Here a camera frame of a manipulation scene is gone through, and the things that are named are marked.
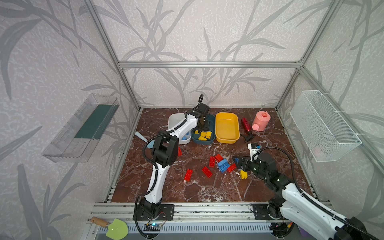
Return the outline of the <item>small yellow lego brick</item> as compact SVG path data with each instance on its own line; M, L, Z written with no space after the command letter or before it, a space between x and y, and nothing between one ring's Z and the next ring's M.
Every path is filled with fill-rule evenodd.
M211 137L212 137L212 132L206 132L205 138L206 139L211 139Z

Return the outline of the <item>large blue lego brick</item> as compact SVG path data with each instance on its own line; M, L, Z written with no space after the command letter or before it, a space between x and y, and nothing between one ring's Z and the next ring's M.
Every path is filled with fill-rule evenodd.
M220 162L218 162L218 168L221 173L224 173L225 171L227 171L229 167L230 167L230 164L226 159L223 159Z

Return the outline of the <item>small red lego brick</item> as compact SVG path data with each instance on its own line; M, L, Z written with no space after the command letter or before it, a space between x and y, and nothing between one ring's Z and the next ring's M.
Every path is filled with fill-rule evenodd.
M224 158L223 158L220 154L217 154L217 155L215 156L215 159L216 159L216 161L219 163L219 162L221 162Z

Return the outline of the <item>long red lego brick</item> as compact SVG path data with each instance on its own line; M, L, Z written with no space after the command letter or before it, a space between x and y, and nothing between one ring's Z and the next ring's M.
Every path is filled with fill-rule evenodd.
M193 174L193 170L187 169L187 172L186 172L186 175L184 177L184 180L189 182L191 180L192 174Z

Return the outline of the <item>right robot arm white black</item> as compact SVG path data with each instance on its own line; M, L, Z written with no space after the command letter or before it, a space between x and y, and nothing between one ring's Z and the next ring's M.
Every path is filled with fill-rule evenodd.
M298 185L296 177L280 173L268 148L249 144L250 156L233 156L238 170L252 173L275 193L269 200L268 214L272 219L284 218L298 225L317 240L374 240L363 222L347 218Z

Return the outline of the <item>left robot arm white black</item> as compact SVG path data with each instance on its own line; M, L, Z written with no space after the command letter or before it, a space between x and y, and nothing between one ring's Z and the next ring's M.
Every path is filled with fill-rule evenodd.
M163 198L163 187L171 165L177 160L179 154L179 139L192 130L204 130L206 117L210 107L203 103L204 95L199 96L198 104L184 112L184 118L165 132L155 135L149 142L154 142L152 157L146 155L147 145L142 153L146 161L153 165L153 171L148 190L139 194L135 200L135 221L144 214L145 219L155 219L160 215Z

